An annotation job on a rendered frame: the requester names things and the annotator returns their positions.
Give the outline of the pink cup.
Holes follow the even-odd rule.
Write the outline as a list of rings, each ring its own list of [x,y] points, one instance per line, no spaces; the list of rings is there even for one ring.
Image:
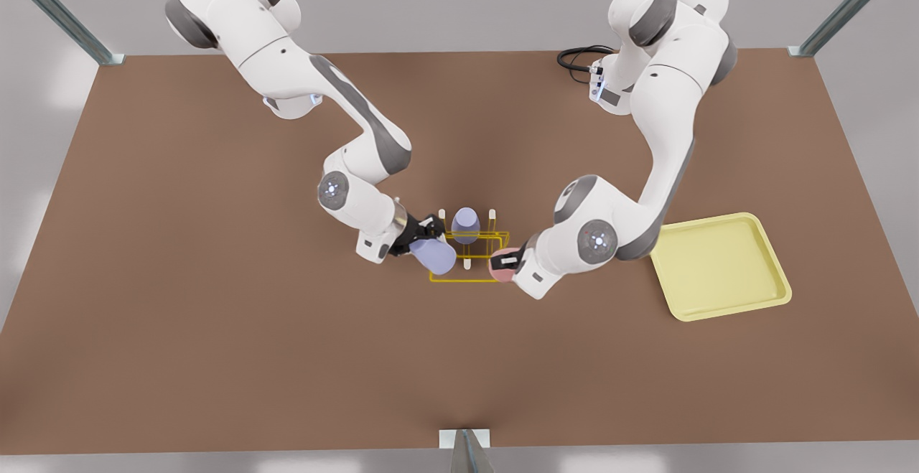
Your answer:
[[[509,254],[518,249],[519,247],[500,248],[500,250],[497,250],[495,253],[492,254],[491,257],[489,257],[489,260],[487,263],[488,270],[492,278],[495,279],[497,282],[501,282],[501,283],[512,282],[513,277],[515,276],[514,270],[512,269],[512,267],[502,267],[501,258],[502,257],[512,257],[512,256],[509,256]]]

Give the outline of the lavender cup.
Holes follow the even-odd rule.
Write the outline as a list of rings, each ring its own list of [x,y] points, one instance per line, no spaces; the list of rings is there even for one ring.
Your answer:
[[[449,273],[456,264],[456,250],[443,238],[413,241],[409,244],[409,250],[434,276]]]
[[[479,234],[480,219],[477,213],[469,206],[463,206],[456,212],[451,222],[453,240],[460,245],[470,245],[478,240]]]

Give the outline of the yellow tray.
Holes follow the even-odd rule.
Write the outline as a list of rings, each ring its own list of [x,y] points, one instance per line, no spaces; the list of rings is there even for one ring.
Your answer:
[[[792,297],[767,233],[751,212],[663,225],[650,259],[680,322],[784,305]]]

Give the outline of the silver frame post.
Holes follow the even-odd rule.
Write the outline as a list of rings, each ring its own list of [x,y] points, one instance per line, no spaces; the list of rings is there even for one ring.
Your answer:
[[[800,45],[788,47],[788,54],[795,58],[814,57],[869,2],[843,0]]]
[[[495,473],[485,453],[490,447],[489,429],[439,430],[439,448],[452,450],[450,473]]]
[[[122,65],[124,54],[112,53],[60,0],[32,0],[32,2],[61,28],[79,48],[82,48],[98,65]]]

